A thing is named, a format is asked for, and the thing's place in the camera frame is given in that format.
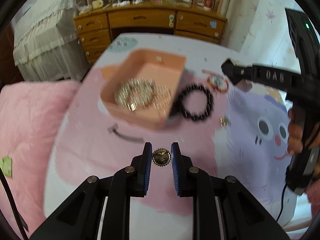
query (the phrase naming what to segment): pink box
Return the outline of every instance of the pink box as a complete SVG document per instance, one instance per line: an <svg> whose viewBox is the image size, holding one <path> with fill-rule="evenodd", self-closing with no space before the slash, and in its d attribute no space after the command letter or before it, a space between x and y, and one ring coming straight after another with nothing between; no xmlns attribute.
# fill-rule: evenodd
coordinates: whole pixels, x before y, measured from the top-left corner
<svg viewBox="0 0 320 240"><path fill-rule="evenodd" d="M158 130L165 126L186 62L186 57L158 50L139 49L130 53L119 66L114 76L100 93L101 101L110 115L129 123ZM115 91L121 82L131 78L153 79L157 85L164 85L171 91L171 102L163 110L150 106L131 112L119 107Z"/></svg>

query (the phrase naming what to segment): gold brooch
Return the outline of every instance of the gold brooch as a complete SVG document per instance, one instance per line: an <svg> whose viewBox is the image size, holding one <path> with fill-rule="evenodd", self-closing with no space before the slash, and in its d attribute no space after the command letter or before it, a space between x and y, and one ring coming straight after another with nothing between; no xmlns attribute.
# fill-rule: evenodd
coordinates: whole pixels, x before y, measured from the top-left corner
<svg viewBox="0 0 320 240"><path fill-rule="evenodd" d="M170 162L171 154L167 149L160 148L153 152L152 160L155 163L155 165L163 167Z"/></svg>

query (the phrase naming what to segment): bracelet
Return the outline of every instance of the bracelet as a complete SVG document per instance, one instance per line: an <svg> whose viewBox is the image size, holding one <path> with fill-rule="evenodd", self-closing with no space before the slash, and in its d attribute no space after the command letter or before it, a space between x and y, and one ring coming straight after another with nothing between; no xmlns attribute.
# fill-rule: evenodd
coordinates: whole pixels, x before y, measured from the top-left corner
<svg viewBox="0 0 320 240"><path fill-rule="evenodd" d="M191 114L188 110L186 110L186 108L183 105L184 98L194 90L203 91L203 93L207 96L207 107L202 114ZM183 90L178 95L177 104L179 105L180 111L184 118L190 118L194 122L199 120L204 121L211 114L211 111L213 110L213 95L203 85L192 84L191 86L187 86L185 90Z"/></svg>
<svg viewBox="0 0 320 240"><path fill-rule="evenodd" d="M219 79L222 79L225 83L226 83L226 88L224 88L224 89L221 89L220 87L219 87L219 83L217 82L217 81L215 81L215 82L211 82L211 78L212 77L217 77L217 78L219 78ZM226 80L223 76L220 76L219 74L215 74L215 75L210 75L208 78L207 78L207 83L212 87L212 89L214 90L214 91L218 91L218 92L220 92L220 93L226 93L226 92L228 92L228 90L229 90L229 83L228 83L228 80Z"/></svg>
<svg viewBox="0 0 320 240"><path fill-rule="evenodd" d="M119 106L134 111L144 108L152 102L155 94L153 80L130 79L122 83L115 92L115 100Z"/></svg>

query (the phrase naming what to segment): screw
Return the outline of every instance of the screw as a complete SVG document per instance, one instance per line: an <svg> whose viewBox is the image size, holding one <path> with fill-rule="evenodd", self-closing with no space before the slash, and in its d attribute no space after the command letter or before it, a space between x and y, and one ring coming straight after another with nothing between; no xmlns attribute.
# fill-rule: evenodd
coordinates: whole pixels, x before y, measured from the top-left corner
<svg viewBox="0 0 320 240"><path fill-rule="evenodd" d="M97 177L96 176L90 176L89 178L87 178L87 182L89 183L95 183L97 181Z"/></svg>
<svg viewBox="0 0 320 240"><path fill-rule="evenodd" d="M191 173L198 173L198 172L199 172L199 169L198 169L197 167L190 167L190 168L189 168L189 171L190 171Z"/></svg>
<svg viewBox="0 0 320 240"><path fill-rule="evenodd" d="M125 167L125 168L124 168L124 171L125 171L126 173L134 172L134 167L132 167L132 166Z"/></svg>
<svg viewBox="0 0 320 240"><path fill-rule="evenodd" d="M227 182L229 183L235 183L237 179L234 176L227 176Z"/></svg>

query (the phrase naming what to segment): blue gripper pad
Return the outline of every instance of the blue gripper pad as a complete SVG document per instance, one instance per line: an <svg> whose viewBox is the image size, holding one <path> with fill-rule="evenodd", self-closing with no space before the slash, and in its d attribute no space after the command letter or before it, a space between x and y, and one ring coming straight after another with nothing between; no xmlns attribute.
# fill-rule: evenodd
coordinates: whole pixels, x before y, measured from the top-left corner
<svg viewBox="0 0 320 240"><path fill-rule="evenodd" d="M179 182L179 179L180 179L179 168L177 165L177 158L176 158L176 153L175 153L173 144L171 145L171 162L172 162L174 187L176 188L177 195L180 196L181 190L180 190L180 182Z"/></svg>
<svg viewBox="0 0 320 240"><path fill-rule="evenodd" d="M147 191L149 189L149 180L150 180L150 172L151 172L151 158L152 156L152 146L150 147L149 153L148 153L148 160L146 164L146 171L144 173L144 195L147 195Z"/></svg>

